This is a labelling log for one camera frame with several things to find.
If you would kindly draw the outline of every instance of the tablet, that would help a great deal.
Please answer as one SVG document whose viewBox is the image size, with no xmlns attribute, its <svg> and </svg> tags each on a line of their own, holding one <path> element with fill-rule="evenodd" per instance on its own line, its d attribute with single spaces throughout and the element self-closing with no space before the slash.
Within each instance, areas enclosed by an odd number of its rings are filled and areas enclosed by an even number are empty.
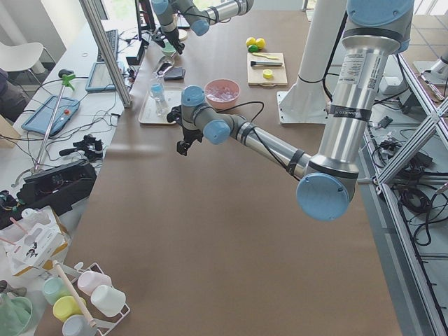
<svg viewBox="0 0 448 336">
<path fill-rule="evenodd" d="M 34 112 L 23 124 L 22 129 L 25 131 L 45 134 L 51 115 L 56 107 L 57 96 L 50 96 L 36 112 Z M 77 112 L 80 102 L 77 99 L 61 98 L 59 108 L 56 112 L 55 121 L 51 127 L 50 135 L 58 133 L 65 124 L 70 120 L 72 115 Z"/>
<path fill-rule="evenodd" d="M 115 85 L 109 75 L 106 63 L 95 62 L 90 71 L 89 79 L 85 85 L 87 92 L 108 92 L 114 91 Z"/>
</svg>

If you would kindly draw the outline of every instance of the white chair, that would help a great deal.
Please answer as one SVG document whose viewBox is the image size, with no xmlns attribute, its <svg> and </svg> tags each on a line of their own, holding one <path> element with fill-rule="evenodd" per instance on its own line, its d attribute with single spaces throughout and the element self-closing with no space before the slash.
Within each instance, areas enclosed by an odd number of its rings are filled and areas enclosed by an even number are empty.
<svg viewBox="0 0 448 336">
<path fill-rule="evenodd" d="M 0 68 L 6 72 L 28 71 L 41 85 L 31 68 L 39 61 L 42 52 L 45 51 L 51 60 L 56 63 L 53 56 L 39 42 L 25 43 L 10 47 L 0 42 Z"/>
</svg>

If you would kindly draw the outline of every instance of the yellow cup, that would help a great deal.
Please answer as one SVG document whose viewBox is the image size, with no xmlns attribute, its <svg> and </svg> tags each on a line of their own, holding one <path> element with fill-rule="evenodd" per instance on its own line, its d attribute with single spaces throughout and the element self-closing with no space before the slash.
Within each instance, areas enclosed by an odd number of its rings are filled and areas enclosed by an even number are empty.
<svg viewBox="0 0 448 336">
<path fill-rule="evenodd" d="M 53 306 L 53 315 L 61 322 L 65 322 L 72 315 L 81 315 L 81 309 L 76 304 L 73 296 L 64 296 L 56 301 Z"/>
</svg>

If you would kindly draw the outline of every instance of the teal cup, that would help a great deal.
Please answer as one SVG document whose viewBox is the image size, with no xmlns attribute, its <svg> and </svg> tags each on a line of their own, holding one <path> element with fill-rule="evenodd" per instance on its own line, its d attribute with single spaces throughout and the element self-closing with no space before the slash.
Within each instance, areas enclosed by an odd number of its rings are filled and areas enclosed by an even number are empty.
<svg viewBox="0 0 448 336">
<path fill-rule="evenodd" d="M 70 296 L 70 292 L 61 278 L 49 278 L 42 287 L 42 294 L 50 305 L 64 296 Z"/>
</svg>

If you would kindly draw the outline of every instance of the white tray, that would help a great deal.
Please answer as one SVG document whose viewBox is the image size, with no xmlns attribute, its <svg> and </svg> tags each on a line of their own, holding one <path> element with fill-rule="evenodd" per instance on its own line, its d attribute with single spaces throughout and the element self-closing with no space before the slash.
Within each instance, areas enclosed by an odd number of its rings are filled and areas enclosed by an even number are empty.
<svg viewBox="0 0 448 336">
<path fill-rule="evenodd" d="M 169 110 L 175 106 L 181 105 L 181 94 L 183 87 L 165 87 L 165 99 L 167 100 Z M 167 117 L 160 117 L 155 112 L 155 100 L 149 95 L 149 90 L 145 96 L 145 103 L 139 114 L 141 124 L 152 125 L 175 125 L 175 122 L 167 122 Z"/>
</svg>

